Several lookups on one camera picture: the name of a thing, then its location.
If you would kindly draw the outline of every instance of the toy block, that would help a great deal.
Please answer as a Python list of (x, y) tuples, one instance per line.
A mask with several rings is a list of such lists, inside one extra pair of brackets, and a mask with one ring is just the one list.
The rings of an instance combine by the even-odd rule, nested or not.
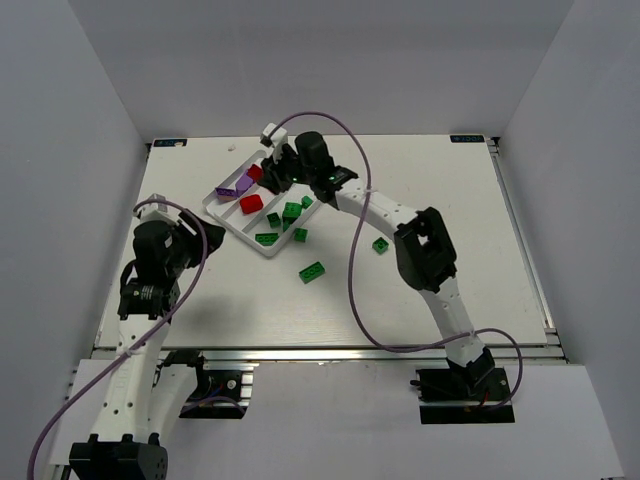
[(307, 195), (302, 197), (302, 200), (300, 200), (300, 204), (302, 205), (302, 208), (304, 208), (305, 210), (309, 208), (312, 203), (313, 203), (313, 200), (311, 200), (311, 198), (308, 197)]
[(247, 193), (247, 190), (253, 187), (254, 183), (255, 182), (253, 181), (253, 178), (251, 178), (249, 175), (247, 175), (246, 173), (242, 175), (236, 182), (236, 193), (238, 194), (238, 197), (241, 197), (242, 195)]
[(262, 178), (263, 173), (262, 169), (259, 166), (251, 165), (251, 167), (249, 167), (249, 170), (247, 170), (246, 175), (251, 177), (253, 181), (257, 183)]
[(296, 242), (306, 242), (307, 241), (307, 233), (308, 231), (304, 228), (296, 228), (296, 231), (293, 232), (293, 239)]
[(371, 247), (380, 255), (382, 255), (384, 252), (386, 252), (389, 249), (389, 242), (387, 242), (384, 238), (380, 237), (375, 242), (373, 242), (373, 245), (371, 245)]
[(302, 205), (299, 203), (287, 202), (284, 204), (282, 212), (282, 220), (284, 222), (293, 223), (302, 214)]
[(256, 242), (258, 242), (263, 247), (269, 247), (276, 243), (278, 240), (277, 233), (256, 233), (255, 236)]
[(262, 210), (263, 206), (260, 195), (249, 195), (240, 199), (240, 208), (245, 215)]
[(216, 187), (216, 195), (221, 202), (230, 202), (238, 198), (238, 194), (232, 188)]
[(325, 269), (320, 262), (316, 262), (313, 265), (308, 266), (304, 270), (300, 271), (298, 275), (300, 275), (300, 279), (304, 283), (309, 283), (312, 280), (315, 280), (321, 275), (324, 275)]
[(267, 220), (269, 220), (269, 226), (271, 226), (271, 228), (276, 228), (280, 226), (280, 223), (281, 223), (280, 217), (275, 212), (267, 215)]

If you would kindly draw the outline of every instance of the green lego brick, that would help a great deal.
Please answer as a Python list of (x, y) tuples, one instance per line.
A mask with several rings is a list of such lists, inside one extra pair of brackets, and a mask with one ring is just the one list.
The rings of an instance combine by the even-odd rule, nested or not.
[(305, 228), (296, 228), (296, 231), (293, 232), (293, 239), (296, 242), (306, 242), (307, 241), (307, 230)]
[(302, 205), (300, 205), (299, 203), (287, 202), (284, 204), (282, 220), (285, 222), (293, 223), (301, 214)]
[(311, 198), (308, 197), (307, 195), (302, 197), (302, 200), (300, 200), (300, 204), (302, 205), (302, 208), (304, 208), (304, 209), (309, 208), (312, 203), (313, 203), (313, 200), (311, 200)]
[(256, 242), (258, 242), (263, 247), (269, 247), (276, 243), (278, 240), (277, 233), (256, 233), (255, 236)]
[(313, 265), (309, 265), (307, 268), (302, 270), (298, 275), (304, 283), (309, 283), (312, 280), (315, 280), (321, 275), (324, 275), (325, 269), (320, 262), (316, 262)]
[(280, 217), (275, 212), (267, 215), (267, 220), (269, 220), (269, 225), (271, 225), (271, 228), (276, 228), (280, 226), (280, 223), (281, 223)]
[(387, 250), (389, 250), (389, 242), (387, 242), (384, 238), (380, 237), (378, 238), (375, 242), (373, 242), (373, 245), (371, 245), (373, 247), (373, 249), (378, 252), (380, 255), (382, 255), (384, 252), (386, 252)]

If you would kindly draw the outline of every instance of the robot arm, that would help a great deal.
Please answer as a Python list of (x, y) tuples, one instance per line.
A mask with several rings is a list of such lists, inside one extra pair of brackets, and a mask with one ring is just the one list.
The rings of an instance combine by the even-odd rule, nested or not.
[[(69, 463), (80, 480), (165, 478), (168, 458), (161, 443), (166, 442), (185, 400), (194, 391), (206, 394), (210, 387), (198, 352), (183, 351), (167, 357), (153, 384), (171, 320), (139, 349), (129, 350), (175, 306), (180, 275), (202, 260), (202, 238), (189, 216), (181, 214), (175, 221), (158, 204), (146, 205), (139, 214), (133, 240), (136, 258), (122, 274), (118, 308), (116, 354), (129, 358), (111, 374), (88, 441), (71, 448)], [(220, 247), (225, 231), (200, 223), (211, 254)]]
[[(316, 197), (336, 210), (362, 214), (366, 185), (349, 169), (336, 166), (322, 135), (306, 132), (296, 137), (297, 152), (286, 143), (280, 128), (265, 129), (263, 145), (274, 155), (263, 160), (258, 182), (275, 194), (293, 183), (309, 185)], [(270, 139), (277, 139), (277, 144)], [(416, 211), (379, 192), (371, 192), (365, 221), (392, 239), (398, 270), (404, 281), (424, 298), (443, 338), (473, 332), (456, 279), (456, 252), (440, 213), (434, 208)], [(491, 352), (470, 335), (445, 346), (450, 369), (474, 390), (494, 368)]]

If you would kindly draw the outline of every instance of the purple lego brick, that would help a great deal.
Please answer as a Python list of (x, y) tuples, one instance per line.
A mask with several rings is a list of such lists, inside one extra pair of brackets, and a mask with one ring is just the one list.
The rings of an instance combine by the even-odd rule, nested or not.
[(232, 188), (217, 187), (216, 194), (221, 202), (230, 202), (238, 198), (238, 194)]
[(242, 195), (247, 193), (247, 190), (249, 190), (254, 183), (255, 182), (253, 181), (253, 178), (251, 178), (245, 172), (244, 175), (242, 175), (240, 179), (236, 182), (236, 192), (238, 196), (241, 197)]

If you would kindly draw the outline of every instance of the white backdrop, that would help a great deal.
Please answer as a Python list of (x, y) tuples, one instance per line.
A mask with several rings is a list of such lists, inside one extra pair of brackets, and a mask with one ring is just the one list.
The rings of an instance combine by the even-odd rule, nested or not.
[(357, 133), (500, 135), (572, 3), (70, 0), (146, 141), (308, 109)]
[(66, 1), (3, 1), (0, 65), (0, 478), (22, 479), (91, 351), (145, 152)]
[(560, 339), (640, 479), (640, 4), (576, 2), (503, 138)]

